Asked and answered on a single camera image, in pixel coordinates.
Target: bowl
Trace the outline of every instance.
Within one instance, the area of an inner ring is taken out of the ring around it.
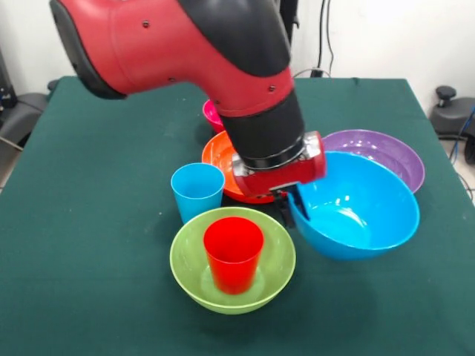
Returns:
[[[246,197],[236,183],[232,173],[232,155],[236,151],[232,147],[227,132],[220,132],[206,144],[201,154],[201,162],[218,167],[226,177],[224,194],[238,202],[246,204],[267,204],[274,201],[273,197]]]
[[[425,167],[419,155],[399,139],[369,130],[345,130],[323,138],[327,151],[348,152],[381,163],[404,180],[413,193],[424,183]]]
[[[211,100],[206,100],[204,103],[203,115],[206,117],[206,120],[209,122],[214,132],[218,134],[221,131],[224,131],[224,125],[221,122],[220,115],[217,113],[216,107]]]
[[[225,294],[216,288],[203,244],[206,229],[225,217],[251,220],[264,235],[254,283],[242,294]],[[195,217],[178,231],[170,249],[171,271],[180,287],[201,306],[221,314],[244,314],[265,306],[290,281],[295,261],[295,247],[286,229],[249,208],[219,208]]]
[[[299,232],[336,260],[376,257],[406,243],[419,226],[416,198],[392,171],[363,156],[327,152],[325,178],[298,185],[309,219],[289,195]]]

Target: orange bowl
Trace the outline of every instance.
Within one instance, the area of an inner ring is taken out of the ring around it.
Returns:
[[[203,154],[201,155],[201,162],[214,165],[224,173],[226,176],[224,194],[228,197],[246,204],[267,204],[273,202],[273,197],[246,197],[239,189],[235,177],[232,174],[232,155],[235,153],[236,151],[232,147],[227,132],[222,131],[206,144],[203,149]]]

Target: plastic cup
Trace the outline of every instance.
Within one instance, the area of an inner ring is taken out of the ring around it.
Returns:
[[[221,207],[224,183],[223,172],[213,165],[192,163],[178,169],[171,177],[171,188],[183,223]]]
[[[251,288],[264,246],[262,230],[243,217],[212,223],[203,239],[214,284],[227,294]]]

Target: white wall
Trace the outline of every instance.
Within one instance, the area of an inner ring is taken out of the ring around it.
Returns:
[[[294,70],[318,55],[321,2],[300,2]],[[440,84],[475,96],[475,0],[332,0],[330,21],[334,76],[408,78],[426,111]],[[19,93],[73,73],[48,0],[0,0],[0,46]]]
[[[318,57],[321,1],[300,3],[295,70]],[[333,76],[407,78],[426,112],[441,84],[475,96],[475,0],[332,0],[330,36]]]
[[[50,14],[49,0],[0,0],[0,48],[17,93],[47,92],[73,74]]]

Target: red robot arm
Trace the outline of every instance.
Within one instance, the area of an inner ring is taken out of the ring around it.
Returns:
[[[289,45],[272,0],[51,0],[69,59],[106,99],[193,82],[211,98],[250,196],[324,174],[305,134]]]

